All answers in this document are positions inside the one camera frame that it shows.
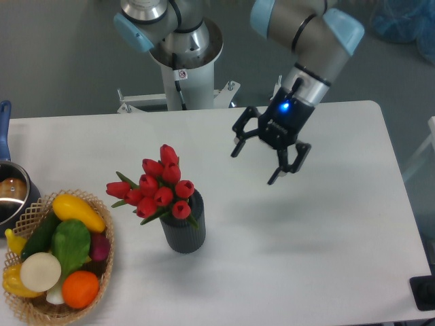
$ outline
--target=pot handle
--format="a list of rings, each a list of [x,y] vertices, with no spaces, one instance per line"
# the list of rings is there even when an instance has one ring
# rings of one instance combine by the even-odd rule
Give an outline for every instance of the pot handle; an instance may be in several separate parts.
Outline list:
[[[9,146],[7,145],[7,133],[9,131],[9,120],[11,118],[12,105],[9,101],[0,103],[0,160],[11,160]]]

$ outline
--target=wicker basket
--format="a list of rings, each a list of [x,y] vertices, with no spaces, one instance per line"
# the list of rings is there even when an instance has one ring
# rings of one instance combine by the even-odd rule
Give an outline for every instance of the wicker basket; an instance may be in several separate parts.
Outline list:
[[[49,304],[45,299],[45,295],[29,299],[5,292],[6,303],[14,311],[14,315],[29,325],[66,325],[87,315],[103,296],[109,283],[111,269],[114,262],[114,226],[110,213],[101,200],[92,194],[82,192],[81,190],[62,190],[59,193],[53,193],[49,196],[40,198],[38,202],[32,204],[31,207],[21,215],[20,221],[16,222],[16,227],[14,228],[15,235],[29,238],[41,220],[46,217],[47,213],[52,208],[53,199],[59,194],[72,194],[84,199],[96,212],[98,212],[100,216],[102,216],[107,226],[105,236],[110,241],[110,253],[109,257],[104,262],[90,262],[85,264],[82,268],[94,272],[100,281],[100,291],[97,297],[84,309],[72,309],[66,304]],[[19,264],[20,262],[20,258],[8,249],[4,270],[9,266]]]

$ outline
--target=light blue joint cap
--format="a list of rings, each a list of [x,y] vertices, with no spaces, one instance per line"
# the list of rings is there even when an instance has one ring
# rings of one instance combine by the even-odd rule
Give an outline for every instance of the light blue joint cap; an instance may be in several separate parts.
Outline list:
[[[355,18],[335,8],[329,9],[323,18],[347,53],[353,56],[356,47],[364,36],[362,24]]]
[[[267,39],[269,22],[271,21],[272,9],[275,0],[257,0],[251,11],[252,28]]]
[[[122,14],[117,13],[115,15],[114,24],[122,38],[135,50],[148,52],[154,47],[154,44],[151,43],[141,30]]]

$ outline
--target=warning sticker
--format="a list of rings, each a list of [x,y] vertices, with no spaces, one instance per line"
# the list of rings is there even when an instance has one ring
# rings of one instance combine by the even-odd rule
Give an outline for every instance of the warning sticker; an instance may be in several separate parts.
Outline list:
[[[174,70],[174,80],[185,80],[188,78],[186,69]]]

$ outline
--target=pot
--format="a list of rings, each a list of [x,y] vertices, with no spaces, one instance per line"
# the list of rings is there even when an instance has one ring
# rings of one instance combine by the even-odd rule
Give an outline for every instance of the pot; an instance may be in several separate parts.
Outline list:
[[[13,229],[28,207],[41,196],[26,170],[11,162],[7,133],[12,105],[0,103],[0,238]]]

